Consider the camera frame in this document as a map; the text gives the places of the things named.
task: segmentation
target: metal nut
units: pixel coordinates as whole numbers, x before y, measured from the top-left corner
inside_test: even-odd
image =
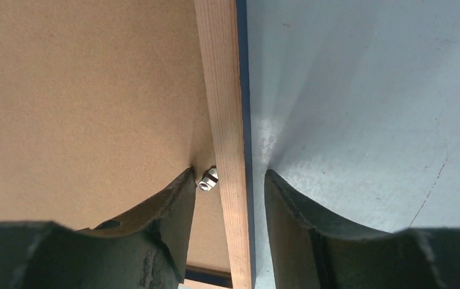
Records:
[[[198,188],[202,191],[210,191],[217,184],[217,169],[211,167],[204,173],[202,180],[198,182]]]

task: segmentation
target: crack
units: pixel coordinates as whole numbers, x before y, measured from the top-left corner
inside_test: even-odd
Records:
[[[416,219],[416,217],[418,217],[418,214],[421,212],[421,209],[423,209],[423,206],[425,206],[425,203],[427,202],[427,200],[429,199],[429,196],[430,194],[432,193],[432,190],[434,189],[434,187],[436,186],[436,183],[437,181],[439,180],[439,177],[441,176],[441,172],[443,171],[443,168],[444,166],[446,166],[446,163],[448,162],[448,149],[446,149],[446,159],[444,160],[444,163],[443,165],[441,166],[441,168],[439,169],[439,173],[438,173],[438,176],[436,177],[436,180],[434,181],[434,183],[432,184],[432,188],[430,188],[429,190],[429,193],[427,194],[427,196],[425,197],[425,200],[423,201],[423,204],[421,205],[420,209],[418,210],[418,212],[416,213],[416,215],[414,216],[414,218],[412,218],[412,221],[411,223],[409,224],[409,227],[410,228],[412,226],[412,223],[414,222],[414,220]]]

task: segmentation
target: brown cardboard surface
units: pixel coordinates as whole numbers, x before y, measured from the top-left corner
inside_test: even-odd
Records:
[[[94,227],[190,164],[214,164],[193,1],[0,1],[0,220]],[[188,263],[229,271],[218,190]]]

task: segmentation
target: small metal object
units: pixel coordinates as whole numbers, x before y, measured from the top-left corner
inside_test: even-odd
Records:
[[[217,184],[217,169],[211,167],[204,173],[202,180],[198,183],[198,188],[202,191],[210,191]]]

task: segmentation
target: metal bolt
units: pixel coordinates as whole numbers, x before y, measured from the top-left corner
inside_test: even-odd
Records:
[[[217,184],[217,169],[211,167],[204,173],[202,180],[198,183],[198,188],[202,191],[210,191]]]

